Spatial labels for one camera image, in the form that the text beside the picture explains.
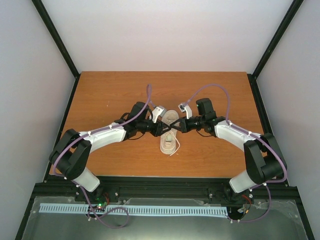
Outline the white shoelace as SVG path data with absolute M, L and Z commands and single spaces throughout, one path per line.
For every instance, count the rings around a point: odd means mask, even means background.
M 177 139 L 177 130 L 171 129 L 160 136 L 160 151 L 165 154 L 172 156 L 180 148 L 181 144 Z

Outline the white canvas sneaker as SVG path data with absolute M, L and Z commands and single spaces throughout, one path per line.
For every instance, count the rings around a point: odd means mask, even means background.
M 168 110 L 161 121 L 169 126 L 178 119 L 179 114 L 177 111 Z M 179 145 L 177 141 L 177 130 L 174 128 L 160 136 L 160 151 L 165 155 L 172 156 L 177 151 L 177 144 Z

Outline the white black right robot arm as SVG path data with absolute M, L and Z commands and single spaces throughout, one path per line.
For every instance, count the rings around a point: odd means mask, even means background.
M 181 133 L 204 130 L 215 138 L 227 141 L 244 153 L 245 170 L 229 180 L 234 193 L 241 193 L 267 183 L 281 183 L 287 178 L 287 164 L 275 137 L 271 133 L 258 134 L 248 131 L 217 116 L 209 98 L 196 101 L 198 116 L 193 116 L 187 103 L 180 103 L 179 110 L 185 117 L 176 120 Z

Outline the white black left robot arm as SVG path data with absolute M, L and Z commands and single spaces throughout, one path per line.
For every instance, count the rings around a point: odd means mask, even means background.
M 145 103 L 138 101 L 130 112 L 105 127 L 87 132 L 77 132 L 71 128 L 54 147 L 49 162 L 62 177 L 83 187 L 92 201 L 99 201 L 103 198 L 104 188 L 87 168 L 89 155 L 107 145 L 129 140 L 138 132 L 161 136 L 170 130 L 168 124 L 159 120 L 166 113 L 167 110 L 162 106 L 151 110 Z

